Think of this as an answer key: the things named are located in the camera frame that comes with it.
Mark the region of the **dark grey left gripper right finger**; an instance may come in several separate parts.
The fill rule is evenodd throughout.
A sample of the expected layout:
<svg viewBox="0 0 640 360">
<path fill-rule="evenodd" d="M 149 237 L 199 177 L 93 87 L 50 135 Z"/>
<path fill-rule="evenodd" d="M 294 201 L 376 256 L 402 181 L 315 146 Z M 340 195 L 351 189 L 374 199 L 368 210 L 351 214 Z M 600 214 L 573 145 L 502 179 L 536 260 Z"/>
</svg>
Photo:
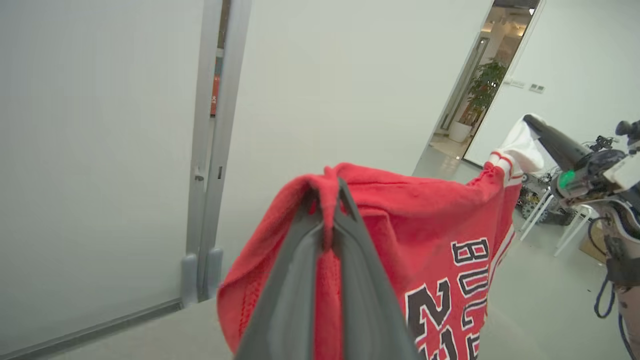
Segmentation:
<svg viewBox="0 0 640 360">
<path fill-rule="evenodd" d="M 340 260 L 343 357 L 418 360 L 399 301 L 343 178 L 334 208 L 333 251 Z"/>
</svg>

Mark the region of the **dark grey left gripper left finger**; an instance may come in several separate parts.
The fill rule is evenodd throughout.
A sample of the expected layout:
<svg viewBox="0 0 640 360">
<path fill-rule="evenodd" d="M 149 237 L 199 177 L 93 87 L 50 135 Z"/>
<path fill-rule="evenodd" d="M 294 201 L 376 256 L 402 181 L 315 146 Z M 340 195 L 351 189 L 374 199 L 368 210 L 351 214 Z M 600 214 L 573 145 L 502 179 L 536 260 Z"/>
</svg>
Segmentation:
<svg viewBox="0 0 640 360">
<path fill-rule="evenodd" d="M 323 248 L 318 193 L 304 194 L 234 358 L 311 360 L 317 263 Z"/>
</svg>

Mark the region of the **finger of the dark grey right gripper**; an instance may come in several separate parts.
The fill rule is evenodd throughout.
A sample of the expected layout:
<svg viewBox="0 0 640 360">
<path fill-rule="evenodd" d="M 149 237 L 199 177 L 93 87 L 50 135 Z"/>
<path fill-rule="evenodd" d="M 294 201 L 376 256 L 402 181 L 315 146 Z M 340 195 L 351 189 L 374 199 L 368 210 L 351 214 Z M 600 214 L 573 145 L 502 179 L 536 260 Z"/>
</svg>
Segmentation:
<svg viewBox="0 0 640 360">
<path fill-rule="evenodd" d="M 578 162 L 592 152 L 538 116 L 524 115 L 523 121 L 562 171 L 575 170 Z"/>
</svg>

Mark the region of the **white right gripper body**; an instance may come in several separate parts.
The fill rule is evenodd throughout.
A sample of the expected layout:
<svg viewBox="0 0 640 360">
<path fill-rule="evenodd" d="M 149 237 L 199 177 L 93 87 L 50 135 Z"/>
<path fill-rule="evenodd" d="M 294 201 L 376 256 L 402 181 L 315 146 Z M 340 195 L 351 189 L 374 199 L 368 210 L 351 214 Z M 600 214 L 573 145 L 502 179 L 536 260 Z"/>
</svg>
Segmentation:
<svg viewBox="0 0 640 360">
<path fill-rule="evenodd" d="M 621 201 L 639 205 L 639 155 L 621 150 L 592 152 L 551 181 L 551 193 L 563 205 Z"/>
</svg>

